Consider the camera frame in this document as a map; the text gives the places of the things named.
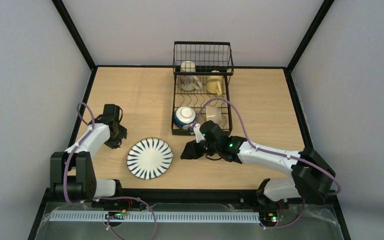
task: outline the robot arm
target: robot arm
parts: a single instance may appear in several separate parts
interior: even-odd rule
[[[92,158],[99,148],[105,144],[115,149],[119,148],[122,139],[127,137],[127,129],[120,125],[121,108],[114,104],[105,104],[103,113],[94,119],[95,125],[89,123],[88,137],[79,144],[67,148],[63,152],[55,152],[50,158],[50,192],[56,199],[64,199],[63,176],[64,168],[70,153],[75,146],[78,148],[72,155],[69,171],[75,169],[75,176],[67,177],[68,196],[73,201],[91,200],[98,197],[109,197],[121,191],[120,181],[117,179],[96,179]]]
[[[256,150],[246,138],[228,136],[212,121],[201,126],[196,124],[193,131],[196,140],[186,144],[182,159],[198,159],[203,155],[218,154],[228,162],[255,164],[289,176],[283,179],[265,179],[256,192],[261,204],[288,198],[303,198],[310,204],[324,204],[333,181],[294,159],[306,159],[335,176],[335,172],[315,150],[286,151],[252,143],[256,148],[265,151]]]

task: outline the black wire basket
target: black wire basket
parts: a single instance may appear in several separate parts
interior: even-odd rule
[[[193,69],[186,69],[182,63],[191,61]],[[175,112],[180,107],[194,109],[196,115],[208,100],[224,98],[230,100],[229,82],[234,73],[232,49],[230,42],[214,41],[175,41],[173,49],[173,109],[171,116],[171,133],[173,135],[191,135],[186,129],[177,127],[174,123]],[[201,89],[183,90],[180,87],[182,76],[197,76],[203,84]],[[209,76],[222,76],[221,94],[212,94],[207,90],[207,78]],[[219,126],[230,134],[232,132],[232,111],[230,105],[221,100],[215,100],[209,105],[216,106],[221,111],[222,120]],[[202,111],[198,119],[199,124],[206,121],[206,112]]]

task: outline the plate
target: plate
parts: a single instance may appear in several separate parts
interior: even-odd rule
[[[136,143],[127,154],[127,168],[140,179],[163,175],[173,161],[169,144],[159,138],[146,138]]]

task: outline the cup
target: cup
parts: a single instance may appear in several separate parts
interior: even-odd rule
[[[223,93],[222,89],[223,76],[207,76],[206,78],[206,90],[211,94],[217,94],[221,96]]]
[[[222,111],[216,106],[205,106],[205,115],[207,121],[213,121],[215,124],[218,125],[222,123]]]
[[[196,117],[197,114],[191,107],[181,106],[174,112],[173,121],[178,128],[187,130]]]
[[[180,71],[183,73],[194,73],[195,63],[193,61],[184,61],[180,65]],[[180,75],[180,88],[185,91],[201,90],[203,84],[195,75]]]

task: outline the wooden table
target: wooden table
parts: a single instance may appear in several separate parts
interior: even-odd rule
[[[282,173],[252,164],[224,160],[182,160],[180,155],[193,136],[171,132],[173,107],[172,68],[99,67],[87,104],[95,116],[104,104],[119,105],[127,139],[117,149],[103,145],[93,158],[98,179],[120,179],[131,189],[257,189],[267,178],[284,178]],[[230,100],[240,111],[253,142],[273,148],[302,151],[304,143],[282,69],[235,69],[229,84]],[[85,111],[85,119],[91,118]],[[238,117],[232,113],[232,135],[243,136]],[[77,137],[86,131],[81,125]],[[172,148],[174,158],[162,176],[143,180],[126,165],[130,148],[140,140],[157,137]]]

